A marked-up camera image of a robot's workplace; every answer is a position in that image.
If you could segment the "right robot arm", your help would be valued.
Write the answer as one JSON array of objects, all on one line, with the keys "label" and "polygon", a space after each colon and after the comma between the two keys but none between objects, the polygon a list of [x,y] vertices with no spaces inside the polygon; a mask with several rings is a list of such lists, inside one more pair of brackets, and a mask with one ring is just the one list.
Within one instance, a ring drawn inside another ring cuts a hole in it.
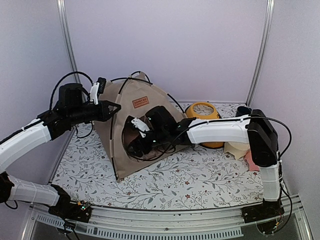
[{"label": "right robot arm", "polygon": [[206,142],[234,142],[249,144],[253,162],[259,166],[263,186],[261,204],[243,207],[245,223],[269,218],[282,218],[283,193],[281,153],[278,134],[272,118],[255,109],[251,114],[222,119],[183,118],[176,121],[164,106],[157,106],[146,114],[146,121],[131,117],[129,124],[138,132],[126,147],[128,155],[144,161],[153,149],[166,146],[191,146]]}]

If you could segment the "beige fabric pet tent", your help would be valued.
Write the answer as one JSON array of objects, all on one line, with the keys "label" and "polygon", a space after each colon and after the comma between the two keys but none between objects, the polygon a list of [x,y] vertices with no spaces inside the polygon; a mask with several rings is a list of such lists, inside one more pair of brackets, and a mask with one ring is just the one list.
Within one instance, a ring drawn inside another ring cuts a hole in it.
[{"label": "beige fabric pet tent", "polygon": [[120,105],[108,121],[94,123],[117,181],[183,149],[174,139],[186,114],[144,72],[108,81],[98,99]]}]

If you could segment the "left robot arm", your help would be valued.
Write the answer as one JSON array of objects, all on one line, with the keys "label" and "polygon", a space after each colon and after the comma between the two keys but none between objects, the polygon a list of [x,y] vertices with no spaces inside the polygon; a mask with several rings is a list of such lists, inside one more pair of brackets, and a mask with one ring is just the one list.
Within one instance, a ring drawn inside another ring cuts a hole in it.
[{"label": "left robot arm", "polygon": [[22,201],[48,206],[48,213],[63,220],[88,223],[92,209],[88,202],[72,202],[70,195],[56,184],[37,184],[9,175],[6,170],[17,159],[36,147],[53,141],[79,124],[106,122],[121,105],[99,100],[105,82],[98,80],[90,91],[80,83],[59,87],[58,101],[51,109],[41,113],[0,142],[0,201]]}]

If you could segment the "pink checkered cushion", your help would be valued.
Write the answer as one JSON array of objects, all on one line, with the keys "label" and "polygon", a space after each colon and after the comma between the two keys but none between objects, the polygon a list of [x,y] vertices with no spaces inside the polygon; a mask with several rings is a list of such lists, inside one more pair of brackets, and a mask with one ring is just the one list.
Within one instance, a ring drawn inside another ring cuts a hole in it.
[{"label": "pink checkered cushion", "polygon": [[143,130],[136,128],[134,120],[137,118],[127,117],[121,136],[122,145],[128,157],[137,162],[143,162],[158,159],[160,155],[171,155],[176,152],[175,145],[168,148],[170,142],[168,140],[162,141],[165,134],[169,133],[177,123],[173,117],[143,116],[138,119],[139,123],[148,126]]}]

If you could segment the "black tent pole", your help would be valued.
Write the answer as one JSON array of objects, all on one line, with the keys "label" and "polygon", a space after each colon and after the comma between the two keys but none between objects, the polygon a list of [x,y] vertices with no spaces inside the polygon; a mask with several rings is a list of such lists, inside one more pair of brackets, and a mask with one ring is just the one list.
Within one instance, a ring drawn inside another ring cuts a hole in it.
[{"label": "black tent pole", "polygon": [[131,102],[127,103],[123,91],[128,83],[130,83],[129,78],[123,78],[123,81],[120,82],[120,78],[115,79],[111,87],[114,88],[112,93],[115,93],[116,104],[121,106],[121,109],[112,117],[110,125],[110,160],[113,166],[114,174],[116,180],[119,182],[120,179],[123,179],[130,175],[130,158],[127,156],[127,153],[123,147],[122,141],[122,131],[125,126],[126,119],[131,110]]},{"label": "black tent pole", "polygon": [[176,121],[186,117],[179,103],[152,83],[143,71],[111,80],[106,90],[107,99],[121,105],[120,114],[124,117],[139,118],[157,106],[164,106]]}]

